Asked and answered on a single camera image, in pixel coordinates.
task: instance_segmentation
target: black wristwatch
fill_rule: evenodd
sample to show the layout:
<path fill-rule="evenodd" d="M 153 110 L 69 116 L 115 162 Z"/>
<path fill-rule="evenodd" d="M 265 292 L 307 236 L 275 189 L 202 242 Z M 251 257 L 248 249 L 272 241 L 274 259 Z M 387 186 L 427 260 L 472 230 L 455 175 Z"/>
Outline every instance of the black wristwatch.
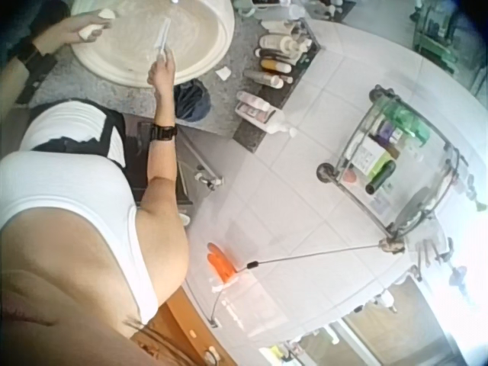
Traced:
<path fill-rule="evenodd" d="M 151 129 L 151 141 L 171 141 L 173 137 L 178 134 L 178 128 L 176 126 L 172 127 L 161 127 L 153 124 Z"/>
<path fill-rule="evenodd" d="M 21 47 L 17 58 L 25 65 L 30 74 L 34 74 L 43 61 L 43 56 L 32 43 L 24 44 Z"/>
<path fill-rule="evenodd" d="M 24 90 L 17 98 L 18 104 L 27 104 L 31 101 L 36 90 L 57 64 L 56 58 L 47 53 L 42 56 L 32 43 L 24 42 L 18 51 L 17 59 L 21 61 L 29 71 L 29 78 L 25 82 Z"/>

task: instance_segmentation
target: white sink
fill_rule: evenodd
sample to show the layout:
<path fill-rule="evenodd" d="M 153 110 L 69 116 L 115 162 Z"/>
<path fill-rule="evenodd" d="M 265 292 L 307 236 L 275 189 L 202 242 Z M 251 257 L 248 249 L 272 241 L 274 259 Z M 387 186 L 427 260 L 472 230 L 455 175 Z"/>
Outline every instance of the white sink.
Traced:
<path fill-rule="evenodd" d="M 230 0 L 75 0 L 72 14 L 109 8 L 117 13 L 111 29 L 95 43 L 73 45 L 80 62 L 117 84 L 149 88 L 147 72 L 156 59 L 154 44 L 165 18 L 171 18 L 168 45 L 176 58 L 175 83 L 206 73 L 226 54 L 234 32 Z"/>

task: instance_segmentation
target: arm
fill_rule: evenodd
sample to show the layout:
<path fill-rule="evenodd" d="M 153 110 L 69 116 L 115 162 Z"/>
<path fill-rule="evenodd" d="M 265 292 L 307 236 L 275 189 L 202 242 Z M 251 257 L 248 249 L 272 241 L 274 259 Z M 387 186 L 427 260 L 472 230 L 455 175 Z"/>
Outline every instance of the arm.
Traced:
<path fill-rule="evenodd" d="M 32 44 L 41 55 L 55 53 L 65 43 L 82 42 L 83 40 L 78 32 L 90 24 L 103 24 L 108 27 L 110 20 L 100 18 L 96 13 L 67 18 L 35 38 Z M 86 42 L 95 42 L 100 35 L 101 30 L 95 30 Z M 0 75 L 0 124 L 7 117 L 18 96 L 24 90 L 28 77 L 28 70 L 17 57 L 14 57 L 2 70 Z"/>
<path fill-rule="evenodd" d="M 156 115 L 159 126 L 175 125 L 173 83 L 175 61 L 152 65 L 147 82 L 156 88 Z M 176 204 L 175 141 L 152 141 L 147 164 L 148 187 L 137 212 L 137 236 L 144 262 L 159 304 L 164 303 L 185 279 L 188 269 L 188 241 Z"/>
<path fill-rule="evenodd" d="M 171 52 L 166 52 L 152 65 L 148 83 L 156 88 L 156 115 L 154 123 L 161 127 L 175 125 L 175 101 L 173 84 L 175 80 L 175 61 Z M 152 141 L 149 146 L 147 180 L 149 182 L 141 207 L 154 215 L 165 210 L 168 205 L 176 207 L 176 151 L 175 139 L 172 141 Z"/>

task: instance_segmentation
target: soap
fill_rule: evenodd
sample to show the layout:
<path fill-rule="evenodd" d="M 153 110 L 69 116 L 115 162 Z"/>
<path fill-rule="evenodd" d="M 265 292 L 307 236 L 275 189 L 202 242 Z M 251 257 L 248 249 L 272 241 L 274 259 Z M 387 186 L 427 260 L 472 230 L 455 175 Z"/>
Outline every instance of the soap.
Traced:
<path fill-rule="evenodd" d="M 98 16 L 103 19 L 115 19 L 115 13 L 110 9 L 103 9 L 98 13 Z M 102 24 L 90 24 L 89 26 L 84 27 L 81 29 L 78 34 L 83 40 L 87 40 L 93 33 L 93 31 L 97 31 L 99 29 L 103 29 Z"/>

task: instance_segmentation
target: hand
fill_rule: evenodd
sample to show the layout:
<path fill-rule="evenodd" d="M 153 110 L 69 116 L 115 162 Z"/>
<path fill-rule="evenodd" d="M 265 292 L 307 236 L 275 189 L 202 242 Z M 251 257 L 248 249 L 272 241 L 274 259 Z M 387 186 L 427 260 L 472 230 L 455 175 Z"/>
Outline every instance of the hand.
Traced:
<path fill-rule="evenodd" d="M 153 63 L 147 83 L 156 88 L 156 97 L 173 99 L 173 85 L 175 84 L 175 57 L 170 49 L 165 49 L 165 57 L 159 56 Z"/>
<path fill-rule="evenodd" d="M 99 10 L 64 19 L 37 37 L 33 44 L 44 55 L 56 52 L 65 43 L 95 42 L 101 36 L 102 30 L 94 30 L 87 40 L 83 40 L 78 32 L 90 24 L 102 24 L 104 28 L 109 28 L 111 19 L 100 18 L 98 13 Z"/>

